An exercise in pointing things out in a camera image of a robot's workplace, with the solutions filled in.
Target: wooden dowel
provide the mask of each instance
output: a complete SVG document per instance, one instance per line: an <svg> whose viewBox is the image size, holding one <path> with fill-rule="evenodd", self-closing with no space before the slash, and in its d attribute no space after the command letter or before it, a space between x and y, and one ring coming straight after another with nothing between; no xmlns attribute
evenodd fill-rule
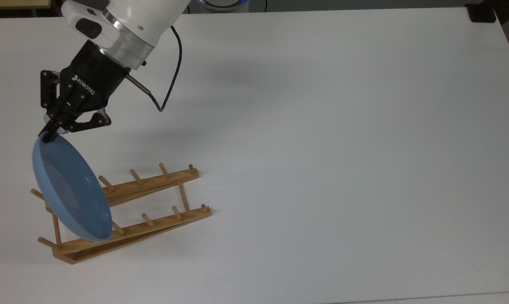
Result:
<svg viewBox="0 0 509 304"><path fill-rule="evenodd" d="M109 181L107 181L104 178L104 176L100 175L99 180L103 182L103 184L106 186L106 188L108 188L108 190L110 190L112 192L116 191L116 188L114 188L114 186Z"/></svg>
<svg viewBox="0 0 509 304"><path fill-rule="evenodd" d="M155 224L145 213L142 214L142 219L144 219L144 221L146 221L150 227L154 227Z"/></svg>
<svg viewBox="0 0 509 304"><path fill-rule="evenodd" d="M166 171L166 168L164 168L164 164L159 163L160 170L162 171L162 174L164 175L165 179L169 179L170 175L168 175L168 172Z"/></svg>
<svg viewBox="0 0 509 304"><path fill-rule="evenodd" d="M112 226L114 227L114 230L117 231L119 234L125 234L125 230L123 230L123 228L121 228L115 222L112 222Z"/></svg>
<svg viewBox="0 0 509 304"><path fill-rule="evenodd" d="M50 242L49 240L45 239L44 237L39 237L37 239L37 241L40 242L41 244L45 244L46 246L52 248L52 250L60 250L61 249L60 246Z"/></svg>
<svg viewBox="0 0 509 304"><path fill-rule="evenodd" d="M40 198L41 200L44 200L44 196L42 193L40 193L38 190L36 189L31 189L31 194L37 196L37 198Z"/></svg>
<svg viewBox="0 0 509 304"><path fill-rule="evenodd" d="M183 207L185 211L189 211L189 203L187 203L187 197L185 196L185 189L183 188L183 183L178 183L179 194L181 195L181 200L183 201Z"/></svg>
<svg viewBox="0 0 509 304"><path fill-rule="evenodd" d="M172 211L174 211L174 214L176 215L176 219L181 220L181 214L179 214L178 208L176 206L172 207Z"/></svg>
<svg viewBox="0 0 509 304"><path fill-rule="evenodd" d="M135 178L136 182L139 184L139 185L143 185L144 182L140 179L140 177L138 176L138 174L133 170L131 169L131 175Z"/></svg>
<svg viewBox="0 0 509 304"><path fill-rule="evenodd" d="M54 233L56 234L56 244L61 245L60 223L57 221L57 216L52 213L52 221L54 222Z"/></svg>

